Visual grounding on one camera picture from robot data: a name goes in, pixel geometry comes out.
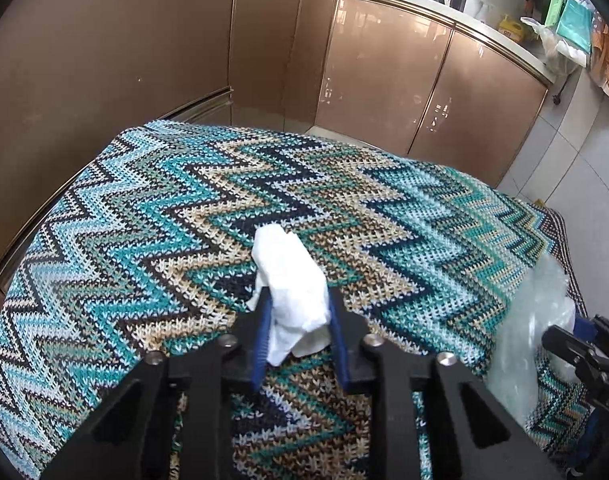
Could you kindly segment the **zigzag knit tablecloth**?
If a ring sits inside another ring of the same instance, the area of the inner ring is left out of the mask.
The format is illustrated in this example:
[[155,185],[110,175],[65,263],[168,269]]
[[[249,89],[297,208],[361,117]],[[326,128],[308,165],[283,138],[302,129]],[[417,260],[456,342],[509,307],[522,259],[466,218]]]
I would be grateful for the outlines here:
[[304,134],[184,122],[123,131],[45,216],[0,312],[0,449],[38,478],[146,353],[222,335],[262,287],[324,287],[414,353],[487,374],[562,218],[452,168]]

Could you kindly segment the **brown kitchen cabinet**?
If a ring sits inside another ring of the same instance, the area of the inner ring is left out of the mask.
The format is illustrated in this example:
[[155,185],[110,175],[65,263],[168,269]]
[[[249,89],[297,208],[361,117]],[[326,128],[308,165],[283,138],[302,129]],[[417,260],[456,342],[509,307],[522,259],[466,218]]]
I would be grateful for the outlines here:
[[433,0],[0,0],[0,298],[47,209],[126,128],[321,127],[497,184],[553,82]]

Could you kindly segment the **clear plastic bag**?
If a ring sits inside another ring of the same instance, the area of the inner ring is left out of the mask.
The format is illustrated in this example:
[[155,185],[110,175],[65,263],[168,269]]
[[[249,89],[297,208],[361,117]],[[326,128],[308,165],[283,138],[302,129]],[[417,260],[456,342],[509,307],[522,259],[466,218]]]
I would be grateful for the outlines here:
[[570,332],[576,305],[567,296],[569,278],[551,255],[527,270],[495,334],[495,350],[485,379],[487,388],[515,419],[526,426],[539,404],[537,364],[547,354],[542,336],[551,326]]

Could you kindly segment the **yellow bottle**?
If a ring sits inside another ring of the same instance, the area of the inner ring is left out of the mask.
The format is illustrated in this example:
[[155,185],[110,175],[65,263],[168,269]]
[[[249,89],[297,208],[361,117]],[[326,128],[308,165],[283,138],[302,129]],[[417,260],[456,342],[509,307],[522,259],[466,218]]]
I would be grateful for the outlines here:
[[513,20],[509,14],[505,14],[498,24],[498,32],[517,44],[523,42],[526,37],[524,25],[520,21]]

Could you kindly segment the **white plastic bag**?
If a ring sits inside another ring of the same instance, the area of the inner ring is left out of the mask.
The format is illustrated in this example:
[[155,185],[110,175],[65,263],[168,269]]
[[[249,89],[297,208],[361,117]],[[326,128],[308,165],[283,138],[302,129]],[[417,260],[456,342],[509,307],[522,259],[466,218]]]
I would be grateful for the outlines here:
[[521,17],[521,24],[535,36],[530,41],[530,51],[556,76],[567,76],[577,68],[587,67],[588,55],[585,51],[559,36],[551,27],[545,27],[528,16]]

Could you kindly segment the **white tissue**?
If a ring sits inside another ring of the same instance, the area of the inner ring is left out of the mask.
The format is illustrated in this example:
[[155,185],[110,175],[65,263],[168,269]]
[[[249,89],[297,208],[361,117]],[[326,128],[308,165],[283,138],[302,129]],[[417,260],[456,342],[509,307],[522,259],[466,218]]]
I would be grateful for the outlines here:
[[278,367],[288,356],[300,359],[327,348],[331,344],[329,288],[299,237],[279,224],[260,226],[251,257],[257,273],[247,308],[257,307],[262,288],[269,289],[272,299],[268,363]]

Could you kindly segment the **teal gift bag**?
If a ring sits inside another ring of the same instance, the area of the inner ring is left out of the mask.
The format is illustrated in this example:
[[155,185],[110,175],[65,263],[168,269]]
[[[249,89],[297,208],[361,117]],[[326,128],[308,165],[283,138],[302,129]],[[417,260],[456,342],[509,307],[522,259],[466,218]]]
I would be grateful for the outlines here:
[[585,0],[566,0],[556,33],[577,48],[591,52],[593,11]]

